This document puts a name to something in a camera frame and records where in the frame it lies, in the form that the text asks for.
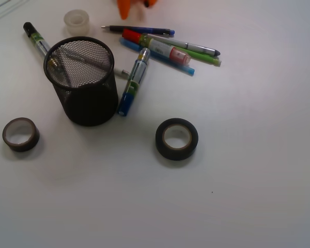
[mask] pen cap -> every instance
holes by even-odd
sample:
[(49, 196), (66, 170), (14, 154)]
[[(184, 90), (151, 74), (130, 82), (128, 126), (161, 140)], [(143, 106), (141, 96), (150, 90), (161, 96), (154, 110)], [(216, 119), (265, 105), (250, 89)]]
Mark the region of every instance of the pen cap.
[(171, 50), (170, 59), (184, 66), (188, 65), (191, 61), (190, 55), (176, 48)]
[(23, 28), (28, 37), (30, 37), (31, 34), (37, 33), (37, 30), (35, 29), (35, 27), (33, 27), (33, 25), (30, 22), (24, 23)]
[(127, 40), (129, 40), (129, 41), (132, 41), (132, 42), (134, 42), (136, 44), (139, 44), (139, 39), (141, 37), (141, 34), (139, 34), (137, 32), (134, 32), (132, 30), (124, 28), (122, 37), (127, 39)]

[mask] orange object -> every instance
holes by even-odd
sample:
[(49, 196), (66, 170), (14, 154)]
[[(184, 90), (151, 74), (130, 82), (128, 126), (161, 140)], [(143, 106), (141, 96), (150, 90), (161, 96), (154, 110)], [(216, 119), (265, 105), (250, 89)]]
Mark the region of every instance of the orange object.
[[(157, 2), (157, 0), (140, 0), (140, 1), (143, 2), (147, 8), (152, 7)], [(131, 0), (117, 0), (117, 5), (120, 17), (123, 20), (125, 20), (129, 16)]]

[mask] green marker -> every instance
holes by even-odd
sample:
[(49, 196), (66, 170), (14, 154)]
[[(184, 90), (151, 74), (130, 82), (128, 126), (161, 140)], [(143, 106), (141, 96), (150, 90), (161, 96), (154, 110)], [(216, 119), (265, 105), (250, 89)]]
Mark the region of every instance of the green marker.
[(214, 57), (211, 57), (210, 55), (206, 55), (206, 54), (192, 52), (192, 51), (186, 50), (184, 48), (179, 48), (177, 46), (175, 46), (175, 48), (188, 53), (192, 58), (196, 58), (196, 59), (202, 60), (204, 62), (214, 64), (215, 66), (221, 66), (222, 62), (218, 58), (214, 58)]

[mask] marker label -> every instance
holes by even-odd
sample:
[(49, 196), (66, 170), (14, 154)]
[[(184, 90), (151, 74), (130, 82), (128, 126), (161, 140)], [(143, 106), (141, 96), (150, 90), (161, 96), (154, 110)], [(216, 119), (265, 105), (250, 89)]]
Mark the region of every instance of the marker label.
[(130, 80), (140, 84), (140, 81), (145, 73), (147, 65), (145, 62), (137, 60), (135, 67), (132, 69), (133, 74), (130, 76)]
[(155, 51), (167, 58), (170, 58), (170, 53), (172, 48), (174, 48), (172, 45), (168, 45), (166, 43), (163, 43), (161, 41), (157, 41), (152, 39), (149, 43), (149, 47), (150, 50)]

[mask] metal mesh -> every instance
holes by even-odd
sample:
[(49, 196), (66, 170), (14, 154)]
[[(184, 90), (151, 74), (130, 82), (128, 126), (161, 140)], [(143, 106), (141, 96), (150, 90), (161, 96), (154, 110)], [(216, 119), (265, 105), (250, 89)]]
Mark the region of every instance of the metal mesh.
[(67, 116), (83, 126), (99, 125), (114, 115), (118, 96), (113, 68), (110, 49), (89, 37), (59, 42), (44, 61)]

